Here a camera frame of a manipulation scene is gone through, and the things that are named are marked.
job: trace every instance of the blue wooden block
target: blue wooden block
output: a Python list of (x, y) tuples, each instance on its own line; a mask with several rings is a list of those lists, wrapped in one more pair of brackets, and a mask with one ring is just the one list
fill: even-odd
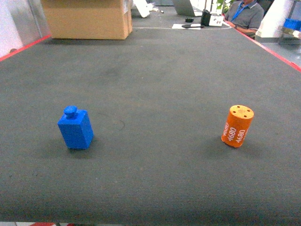
[(87, 149), (93, 138), (93, 131), (86, 110), (77, 110), (76, 106), (64, 109), (64, 115), (57, 122), (68, 148)]

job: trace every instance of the blue object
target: blue object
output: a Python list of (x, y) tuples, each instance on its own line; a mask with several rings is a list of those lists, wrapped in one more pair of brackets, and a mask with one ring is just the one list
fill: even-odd
[(77, 110), (76, 106), (66, 107), (57, 125), (68, 148), (89, 148), (93, 131), (86, 110)]
[(301, 21), (287, 18), (287, 19), (285, 19), (285, 23), (284, 23), (283, 27), (298, 31), (301, 29)]

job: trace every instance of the person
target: person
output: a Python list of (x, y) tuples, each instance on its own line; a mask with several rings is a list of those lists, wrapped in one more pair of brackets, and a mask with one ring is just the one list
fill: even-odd
[(244, 34), (255, 35), (263, 19), (264, 10), (256, 0), (240, 0), (232, 3), (225, 15), (225, 22)]

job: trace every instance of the lanyard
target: lanyard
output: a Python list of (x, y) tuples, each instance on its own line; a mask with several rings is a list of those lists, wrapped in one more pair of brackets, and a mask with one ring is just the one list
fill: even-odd
[(242, 5), (243, 5), (243, 2), (240, 3), (240, 5), (239, 5), (239, 7), (237, 8), (237, 11), (236, 11), (235, 15), (233, 16), (231, 22), (232, 22), (233, 20), (235, 20), (235, 18), (238, 17), (238, 15), (239, 15), (246, 7), (248, 7), (250, 4), (248, 4), (248, 5), (244, 6), (244, 7), (242, 7)]

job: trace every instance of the orange wooden cylinder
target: orange wooden cylinder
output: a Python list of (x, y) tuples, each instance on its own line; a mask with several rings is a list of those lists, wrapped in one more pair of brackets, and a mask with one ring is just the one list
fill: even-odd
[(230, 108), (222, 134), (222, 141), (232, 147), (240, 147), (251, 125), (254, 112), (243, 105)]

